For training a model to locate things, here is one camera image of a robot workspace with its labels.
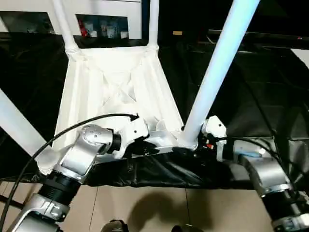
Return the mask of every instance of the black plastic sheet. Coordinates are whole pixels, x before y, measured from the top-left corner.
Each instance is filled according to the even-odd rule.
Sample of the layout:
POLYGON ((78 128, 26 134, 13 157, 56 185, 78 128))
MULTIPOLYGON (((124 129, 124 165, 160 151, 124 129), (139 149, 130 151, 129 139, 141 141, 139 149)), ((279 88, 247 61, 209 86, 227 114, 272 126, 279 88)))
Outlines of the black plastic sheet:
MULTIPOLYGON (((81 48, 144 45, 143 41, 111 41, 76 37, 81 48)), ((159 58, 185 121, 211 58, 214 45, 162 46, 159 58)), ((0 88, 35 128, 49 140, 53 134, 68 59, 60 36, 0 35, 0 88)), ((229 136, 275 140, 280 155, 309 170, 309 70, 289 49, 242 46, 217 95, 210 115, 217 115, 229 136)), ((0 178, 14 180, 29 157, 0 132, 0 178)), ((306 177, 286 163, 301 189, 306 177)), ((41 181, 37 166, 24 181, 41 181)), ((211 154, 198 158, 169 153, 97 165, 91 186, 161 186, 180 188, 251 188, 238 165, 218 163, 211 154)))

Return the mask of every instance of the white frame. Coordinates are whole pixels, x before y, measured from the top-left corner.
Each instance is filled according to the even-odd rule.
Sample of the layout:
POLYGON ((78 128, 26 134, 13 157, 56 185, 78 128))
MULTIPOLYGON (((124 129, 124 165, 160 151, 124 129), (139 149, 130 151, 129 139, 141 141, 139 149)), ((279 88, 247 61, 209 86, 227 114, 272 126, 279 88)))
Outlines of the white frame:
MULTIPOLYGON (((63 40, 65 42, 66 53, 69 56, 69 60, 75 60, 75 62, 80 62, 83 60, 83 56, 81 55, 81 51, 78 48, 76 42, 74 41, 71 29, 70 29, 70 18, 67 19, 65 7, 63 4, 69 4, 70 1, 74 5, 77 5, 76 1, 84 1, 84 0, 52 0, 55 8, 55 13, 57 15, 57 19, 60 22, 60 27, 62 30, 63 40)), ((113 4, 121 2, 117 1, 108 1, 98 2, 100 0, 93 0, 95 4, 99 4, 102 6, 103 4, 113 4)), ((177 146, 187 147, 189 149, 194 150, 197 147, 197 136, 201 130, 201 126, 207 117, 210 107, 212 106, 215 97, 221 87, 222 82, 224 81, 225 75, 231 65, 232 60, 240 46, 242 38, 247 30, 247 27, 253 17, 253 14, 258 6, 259 0, 234 0, 232 7, 229 11, 227 19, 225 21, 224 28, 221 32, 219 41, 216 45, 216 48, 211 57, 211 61, 209 66, 205 72, 205 76, 203 78, 202 84, 199 88, 196 100, 191 109, 188 121, 185 125, 184 131, 177 137, 177 146)), ((89 5, 88 8, 83 10, 82 12, 77 11, 79 14, 84 14, 85 12, 90 12, 89 5)), ((158 32, 158 19, 159 19, 159 0, 151 0, 150 4, 150 23, 149 23, 149 44, 145 47, 147 52, 149 52, 150 57, 157 58, 157 54, 155 51, 158 51, 157 45, 157 32, 158 32)), ((123 11, 118 11, 118 8, 114 8, 115 16, 120 16, 126 9, 123 11)), ((71 11, 70 14, 74 12, 74 15, 77 13, 76 9, 71 11)), ((157 64, 159 70, 162 70, 160 64, 157 64)), ((2 114, 2 118, 0 117, 0 126, 2 126, 5 131, 12 136, 15 141, 22 146, 25 142, 28 143, 29 140, 37 141, 36 143, 32 143, 31 147, 27 148, 22 146, 30 155, 33 155, 31 151, 34 149, 38 149, 42 145, 41 135, 35 131, 35 129, 30 125, 30 123, 24 118, 21 117, 21 113, 15 108, 15 106, 9 101, 9 99, 5 98, 3 94, 3 101, 1 102, 0 109, 5 114, 2 114), (19 120, 16 121, 15 115, 19 115, 19 120), (28 137, 27 134, 24 133, 24 136, 16 136, 19 133, 18 128, 24 128, 25 124, 28 125, 28 129, 32 131, 32 136, 28 137)))

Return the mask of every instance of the white pipe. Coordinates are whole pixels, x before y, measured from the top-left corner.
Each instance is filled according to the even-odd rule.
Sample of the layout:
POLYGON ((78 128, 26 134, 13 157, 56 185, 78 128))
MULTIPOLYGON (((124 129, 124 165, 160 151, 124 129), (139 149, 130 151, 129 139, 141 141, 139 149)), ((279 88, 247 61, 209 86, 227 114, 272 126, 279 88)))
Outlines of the white pipe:
MULTIPOLYGON (((33 155, 46 141, 0 89, 0 126, 29 155, 33 155)), ((43 174, 49 174, 59 159, 58 153, 47 147, 35 160, 43 174)))
POLYGON ((62 4, 62 0, 53 0, 55 13, 61 28, 62 37, 64 40, 64 47, 67 54, 75 53, 79 51, 79 48, 74 40, 72 35, 64 7, 62 4))
POLYGON ((148 47, 158 49, 159 0, 150 1, 148 47))
POLYGON ((250 24, 259 0, 234 0, 179 143, 197 146, 197 136, 250 24))

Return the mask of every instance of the beige floor tile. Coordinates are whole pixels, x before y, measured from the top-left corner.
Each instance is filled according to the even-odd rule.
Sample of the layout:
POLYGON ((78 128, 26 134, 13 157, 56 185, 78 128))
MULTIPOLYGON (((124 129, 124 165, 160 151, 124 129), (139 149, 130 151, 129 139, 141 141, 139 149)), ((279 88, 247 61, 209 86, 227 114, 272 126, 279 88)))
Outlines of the beige floor tile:
POLYGON ((272 232, 253 190, 187 189, 190 222, 205 232, 272 232))
MULTIPOLYGON (((10 194, 10 191, 12 189, 13 186, 13 182, 9 182, 5 192, 4 192, 4 196, 8 197, 10 194)), ((26 183, 21 183, 19 184, 16 193, 14 195, 14 200, 20 203, 23 203, 25 201, 27 201, 31 195, 35 192, 37 192, 41 187, 41 184, 26 184, 26 183)), ((4 204, 0 203, 0 212, 2 212, 4 208, 4 204)), ((14 219, 16 218, 16 216, 19 214, 20 210, 16 209, 14 207, 10 207, 7 217, 6 217, 6 221, 4 224, 4 230, 7 230, 8 227, 11 225, 11 223, 14 221, 14 219)))
POLYGON ((60 227, 65 232, 88 232, 98 187, 81 186, 60 227))
POLYGON ((188 223, 185 190, 180 188, 98 188, 91 232, 112 219, 122 219, 130 232, 170 232, 188 223))
POLYGON ((0 194, 1 195, 4 193, 7 185, 8 185, 8 182, 5 182, 5 181, 0 183, 0 194))

